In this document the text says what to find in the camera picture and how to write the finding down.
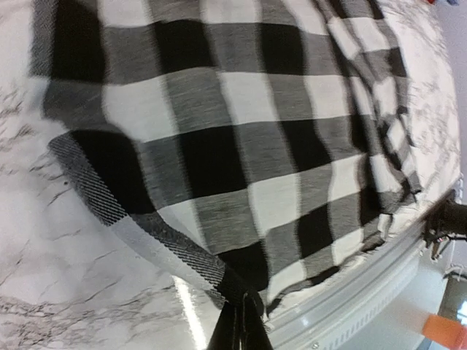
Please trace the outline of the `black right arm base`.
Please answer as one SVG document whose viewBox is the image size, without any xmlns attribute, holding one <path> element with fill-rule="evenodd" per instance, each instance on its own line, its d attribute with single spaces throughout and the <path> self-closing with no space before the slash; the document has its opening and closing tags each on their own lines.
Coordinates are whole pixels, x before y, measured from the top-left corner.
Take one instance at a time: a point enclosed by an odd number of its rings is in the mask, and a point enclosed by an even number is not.
<svg viewBox="0 0 467 350">
<path fill-rule="evenodd" d="M 431 248 L 431 259 L 437 260 L 453 241 L 466 241 L 466 205 L 456 201 L 450 190 L 427 214 L 422 237 Z"/>
</svg>

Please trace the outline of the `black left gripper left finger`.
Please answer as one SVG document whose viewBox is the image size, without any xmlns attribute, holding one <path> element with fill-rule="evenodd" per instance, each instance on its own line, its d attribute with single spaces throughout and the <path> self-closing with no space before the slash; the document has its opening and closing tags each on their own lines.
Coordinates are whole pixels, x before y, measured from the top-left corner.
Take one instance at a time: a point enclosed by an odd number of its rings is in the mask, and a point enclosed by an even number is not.
<svg viewBox="0 0 467 350">
<path fill-rule="evenodd" d="M 239 306 L 225 302 L 215 325 L 208 350 L 240 350 L 242 311 Z"/>
</svg>

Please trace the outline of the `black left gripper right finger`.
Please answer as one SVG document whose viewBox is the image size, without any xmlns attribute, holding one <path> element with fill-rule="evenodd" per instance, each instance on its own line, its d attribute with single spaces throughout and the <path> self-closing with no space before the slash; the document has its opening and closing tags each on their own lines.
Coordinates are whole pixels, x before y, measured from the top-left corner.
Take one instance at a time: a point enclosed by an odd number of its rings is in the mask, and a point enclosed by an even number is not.
<svg viewBox="0 0 467 350">
<path fill-rule="evenodd" d="M 272 350 L 273 347 L 253 296 L 244 294 L 244 349 L 246 350 Z"/>
</svg>

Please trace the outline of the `black white checkered shirt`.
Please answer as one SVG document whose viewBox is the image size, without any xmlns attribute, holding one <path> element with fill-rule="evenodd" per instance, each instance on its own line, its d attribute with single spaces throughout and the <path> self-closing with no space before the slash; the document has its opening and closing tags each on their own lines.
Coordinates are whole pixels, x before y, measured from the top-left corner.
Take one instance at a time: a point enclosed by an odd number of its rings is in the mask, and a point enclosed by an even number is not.
<svg viewBox="0 0 467 350">
<path fill-rule="evenodd" d="M 35 1 L 47 145 L 88 209 L 271 314 L 422 191 L 378 1 Z"/>
</svg>

